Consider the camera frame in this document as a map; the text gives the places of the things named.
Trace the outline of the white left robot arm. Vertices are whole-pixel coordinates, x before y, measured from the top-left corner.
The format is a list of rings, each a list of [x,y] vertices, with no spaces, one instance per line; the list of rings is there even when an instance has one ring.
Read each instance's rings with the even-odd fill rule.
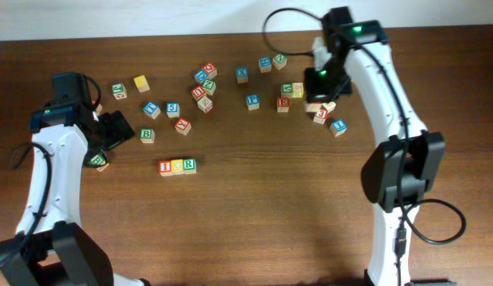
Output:
[[[10,285],[146,285],[113,271],[104,250],[81,227],[83,168],[108,162],[106,151],[134,137],[121,111],[97,114],[98,84],[78,72],[52,77],[54,99],[33,112],[31,141],[11,168],[33,155],[29,197],[13,238],[0,242],[0,273]]]

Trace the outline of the green R wooden block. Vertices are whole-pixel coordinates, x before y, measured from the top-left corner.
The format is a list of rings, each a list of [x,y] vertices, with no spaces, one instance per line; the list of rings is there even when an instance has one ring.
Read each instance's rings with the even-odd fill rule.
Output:
[[[194,158],[183,160],[183,172],[185,174],[194,174],[197,172],[197,164]]]

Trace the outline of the red A wooden block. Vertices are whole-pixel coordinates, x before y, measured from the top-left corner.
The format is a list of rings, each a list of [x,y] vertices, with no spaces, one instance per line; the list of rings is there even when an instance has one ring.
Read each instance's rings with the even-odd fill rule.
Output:
[[[322,103],[321,102],[306,102],[304,104],[305,111],[307,113],[316,113],[321,107]]]

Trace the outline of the red I wooden block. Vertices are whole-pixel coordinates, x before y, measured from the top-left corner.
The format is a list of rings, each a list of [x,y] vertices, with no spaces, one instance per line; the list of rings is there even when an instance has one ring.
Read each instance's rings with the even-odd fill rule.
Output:
[[[159,162],[159,174],[161,176],[172,176],[173,175],[170,160],[161,160]]]

